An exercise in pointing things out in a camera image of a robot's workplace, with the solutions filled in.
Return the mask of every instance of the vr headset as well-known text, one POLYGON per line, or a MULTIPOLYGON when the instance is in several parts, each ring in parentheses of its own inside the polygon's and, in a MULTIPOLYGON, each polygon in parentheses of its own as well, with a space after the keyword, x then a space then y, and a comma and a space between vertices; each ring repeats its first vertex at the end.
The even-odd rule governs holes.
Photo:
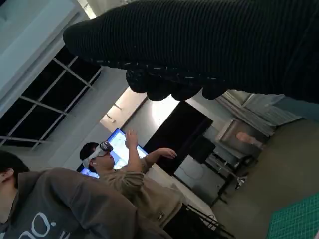
POLYGON ((107 153, 110 153, 112 150, 113 147, 110 145, 109 142, 104 141, 100 143, 100 145, 95 148, 94 153, 92 153, 88 158, 83 160, 83 166, 88 169, 92 159, 96 157, 103 157, 107 153))

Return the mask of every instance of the gray hoodie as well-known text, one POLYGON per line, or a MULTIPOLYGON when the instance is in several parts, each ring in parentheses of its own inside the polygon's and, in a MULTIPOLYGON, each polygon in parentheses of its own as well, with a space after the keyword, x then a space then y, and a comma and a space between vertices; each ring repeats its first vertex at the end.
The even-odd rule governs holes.
POLYGON ((120 193, 67 169, 19 174, 4 239, 169 239, 120 193))

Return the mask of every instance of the hand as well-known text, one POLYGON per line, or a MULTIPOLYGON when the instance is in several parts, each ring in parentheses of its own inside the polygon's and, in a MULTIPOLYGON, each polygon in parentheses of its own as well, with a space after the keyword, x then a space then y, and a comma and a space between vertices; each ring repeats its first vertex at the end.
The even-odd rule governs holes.
POLYGON ((157 152, 160 156, 165 158, 175 159, 177 157, 177 153, 170 148, 159 148, 157 152))
POLYGON ((125 146, 126 148, 136 148, 138 146, 138 136, 133 130, 129 130, 125 134, 125 146))

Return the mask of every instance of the window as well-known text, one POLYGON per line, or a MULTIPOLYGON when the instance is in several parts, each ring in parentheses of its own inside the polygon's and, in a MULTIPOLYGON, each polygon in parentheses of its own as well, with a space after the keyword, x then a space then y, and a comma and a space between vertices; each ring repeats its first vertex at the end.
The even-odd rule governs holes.
POLYGON ((93 88, 100 72, 100 66, 72 56, 63 47, 0 119, 0 146, 34 150, 49 143, 50 134, 93 88))

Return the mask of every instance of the monitor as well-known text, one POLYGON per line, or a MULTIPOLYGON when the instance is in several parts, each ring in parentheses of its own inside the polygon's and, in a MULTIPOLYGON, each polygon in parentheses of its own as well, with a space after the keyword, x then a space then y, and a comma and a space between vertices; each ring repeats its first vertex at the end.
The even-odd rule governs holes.
MULTIPOLYGON (((125 146, 125 133, 118 128, 112 133, 107 141, 113 147, 111 155, 114 158, 114 169, 120 169, 127 165, 129 162, 129 150, 125 146)), ((140 158, 144 158, 147 155, 147 153, 140 146, 137 147, 137 150, 140 158)), ((99 175, 91 172, 87 168, 84 168, 83 165, 78 168, 78 172, 99 178, 99 175)))

